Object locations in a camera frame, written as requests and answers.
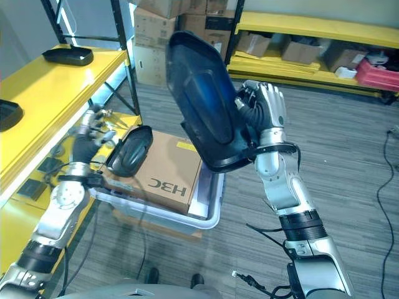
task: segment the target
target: gray plastic bin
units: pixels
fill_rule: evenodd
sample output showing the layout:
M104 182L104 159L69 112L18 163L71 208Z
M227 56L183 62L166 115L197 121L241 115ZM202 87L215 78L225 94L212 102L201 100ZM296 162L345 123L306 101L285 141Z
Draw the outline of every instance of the gray plastic bin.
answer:
M209 179L201 179L201 177L211 177L211 183L209 183ZM141 199L115 194L105 189L91 189L90 194L98 200L109 202L114 208L125 215L139 219L142 213L145 212L143 220L191 235L198 229L212 229L218 224L220 220L223 184L223 173L212 173L206 167L201 169L198 180L198 192L196 192L195 196L204 196L205 194L209 196L209 199L204 199L205 202L208 202L208 216L206 219L198 219L193 216L181 215L161 207L146 205Z

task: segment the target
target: black shoe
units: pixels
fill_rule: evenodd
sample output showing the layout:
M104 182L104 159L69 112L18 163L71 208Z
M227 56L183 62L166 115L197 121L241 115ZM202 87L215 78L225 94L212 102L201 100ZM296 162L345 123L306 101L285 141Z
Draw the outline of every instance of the black shoe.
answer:
M193 277L191 278L191 288L195 287L196 285L203 285L204 284L204 278L202 277L201 274L194 274Z
M145 283L149 285L156 285L159 279L160 279L160 272L158 271L157 268L153 267L148 273Z

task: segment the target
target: black tray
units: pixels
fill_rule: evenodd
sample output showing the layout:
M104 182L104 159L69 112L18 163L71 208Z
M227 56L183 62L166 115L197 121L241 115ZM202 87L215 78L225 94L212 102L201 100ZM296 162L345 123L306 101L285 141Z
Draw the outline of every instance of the black tray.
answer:
M15 126L23 116L24 112L17 103L0 100L0 132Z
M67 48L58 48L45 51L43 54L44 58L49 62L56 62L58 64L68 65L88 65L93 61L93 51L86 48L70 46Z

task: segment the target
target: white paper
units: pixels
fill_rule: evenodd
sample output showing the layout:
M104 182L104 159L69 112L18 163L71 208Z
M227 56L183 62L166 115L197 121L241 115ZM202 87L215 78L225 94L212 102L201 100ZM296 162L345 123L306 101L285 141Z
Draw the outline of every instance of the white paper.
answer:
M222 43L221 42L215 42L213 47L218 50L219 53L222 52Z

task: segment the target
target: cardboard box on shelf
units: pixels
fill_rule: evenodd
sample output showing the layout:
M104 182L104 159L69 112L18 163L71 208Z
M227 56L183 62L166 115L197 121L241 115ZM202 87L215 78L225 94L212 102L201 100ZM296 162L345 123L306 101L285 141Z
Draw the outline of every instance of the cardboard box on shelf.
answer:
M233 29L234 11L225 11L220 16L200 16L184 14L181 17L181 29L192 31L194 34L213 45L221 54L226 56L230 33Z
M176 18L165 19L139 7L135 9L134 18L135 45L165 49L175 31Z
M206 16L205 40L226 57L230 34L233 29L234 11L225 11L221 16Z
M191 0L190 8L185 14L206 14L206 0Z
M112 189L187 215L201 163L189 140L153 131L153 144L134 178L102 170L111 185L116 185Z
M333 41L324 54L324 62L331 72L339 67L355 69L367 55L365 47L350 42Z
M154 86L166 86L165 50L133 46L137 82Z
M180 17L181 30L189 30L202 39L205 39L206 16L199 14L184 14Z
M229 44L230 32L222 30L205 30L205 40L209 42L224 60Z
M224 14L228 0L207 0L206 14Z
M237 50L254 56L263 57L270 44L270 40L270 37L244 31L239 39Z
M171 19L184 14L191 5L190 0L129 0L137 7L157 14L161 17Z
M286 43L282 48L281 58L302 64L311 64L322 49L318 45L307 45L294 42L291 36L286 37Z

